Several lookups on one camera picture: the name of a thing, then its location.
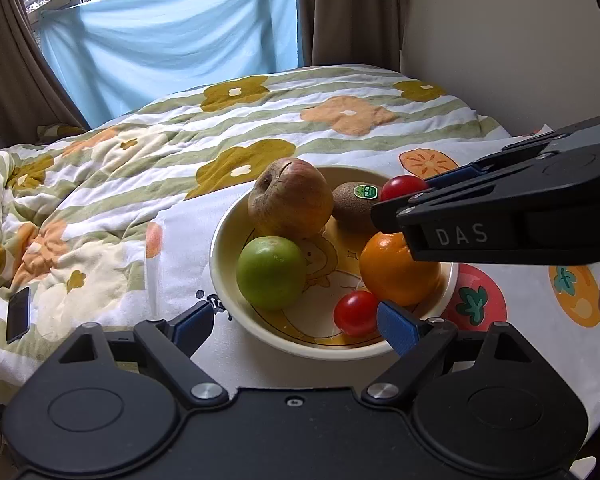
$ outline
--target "bowl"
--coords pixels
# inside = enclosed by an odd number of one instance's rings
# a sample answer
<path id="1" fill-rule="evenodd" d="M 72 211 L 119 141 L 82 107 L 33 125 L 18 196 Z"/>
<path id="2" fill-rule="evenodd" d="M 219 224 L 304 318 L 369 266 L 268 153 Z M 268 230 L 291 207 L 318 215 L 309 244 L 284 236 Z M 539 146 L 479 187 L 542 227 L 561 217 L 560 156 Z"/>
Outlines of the bowl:
<path id="1" fill-rule="evenodd" d="M 368 182 L 379 189 L 388 177 L 349 166 L 318 166 L 331 189 L 345 182 Z M 343 231 L 331 218 L 323 232 L 298 245 L 308 261 L 305 290 L 298 301 L 282 311 L 254 308 L 244 299 L 235 278 L 238 256 L 255 237 L 247 213 L 249 192 L 242 195 L 222 216 L 211 241 L 211 279 L 222 304 L 248 332 L 269 345 L 320 360 L 350 361 L 391 351 L 379 333 L 362 338 L 343 334 L 333 323 L 338 300 L 364 287 L 358 257 L 364 248 L 363 235 Z M 458 264 L 442 264 L 436 290 L 414 309 L 421 319 L 440 316 L 456 286 Z"/>

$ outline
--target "floral comforter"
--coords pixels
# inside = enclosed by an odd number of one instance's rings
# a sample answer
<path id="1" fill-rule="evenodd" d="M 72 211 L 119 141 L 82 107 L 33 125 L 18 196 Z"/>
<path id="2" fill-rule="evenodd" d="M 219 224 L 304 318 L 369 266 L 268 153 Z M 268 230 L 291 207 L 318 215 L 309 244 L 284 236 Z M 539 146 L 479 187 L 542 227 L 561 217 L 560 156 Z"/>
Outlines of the floral comforter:
<path id="1" fill-rule="evenodd" d="M 144 258 L 159 211 L 255 180 L 282 156 L 337 164 L 352 151 L 486 136 L 506 133 L 436 85 L 329 66 L 172 94 L 85 134 L 0 150 L 0 402 L 81 323 L 155 318 Z M 415 155 L 402 163 L 423 176 L 453 163 Z M 8 344 L 8 300 L 26 286 L 30 329 Z"/>

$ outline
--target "wall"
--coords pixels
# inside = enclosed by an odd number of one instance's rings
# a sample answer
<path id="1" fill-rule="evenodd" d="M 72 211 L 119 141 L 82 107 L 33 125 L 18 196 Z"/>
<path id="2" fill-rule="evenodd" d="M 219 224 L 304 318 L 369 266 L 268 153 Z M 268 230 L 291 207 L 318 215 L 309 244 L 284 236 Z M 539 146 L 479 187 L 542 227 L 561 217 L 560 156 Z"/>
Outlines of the wall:
<path id="1" fill-rule="evenodd" d="M 512 134 L 600 115 L 595 0 L 408 0 L 403 72 Z"/>

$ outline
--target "brown curtain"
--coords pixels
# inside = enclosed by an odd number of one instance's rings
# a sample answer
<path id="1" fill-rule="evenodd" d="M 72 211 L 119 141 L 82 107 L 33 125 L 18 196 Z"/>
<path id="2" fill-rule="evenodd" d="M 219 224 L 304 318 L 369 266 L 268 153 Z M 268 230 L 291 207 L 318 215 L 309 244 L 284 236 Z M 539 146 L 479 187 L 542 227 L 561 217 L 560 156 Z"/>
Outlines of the brown curtain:
<path id="1" fill-rule="evenodd" d="M 298 0 L 306 66 L 362 63 L 400 72 L 398 0 Z"/>
<path id="2" fill-rule="evenodd" d="M 42 57 L 23 0 L 0 0 L 0 142 L 36 142 L 40 125 L 88 129 Z"/>

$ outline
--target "green apple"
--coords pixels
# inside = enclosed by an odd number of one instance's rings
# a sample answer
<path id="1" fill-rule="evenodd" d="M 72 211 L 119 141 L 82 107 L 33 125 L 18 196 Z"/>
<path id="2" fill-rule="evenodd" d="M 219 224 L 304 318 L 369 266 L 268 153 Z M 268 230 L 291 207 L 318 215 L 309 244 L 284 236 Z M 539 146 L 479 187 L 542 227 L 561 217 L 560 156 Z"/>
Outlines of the green apple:
<path id="1" fill-rule="evenodd" d="M 306 260 L 295 243 L 279 236 L 249 242 L 238 257 L 238 288 L 253 306 L 280 310 L 302 294 Z"/>

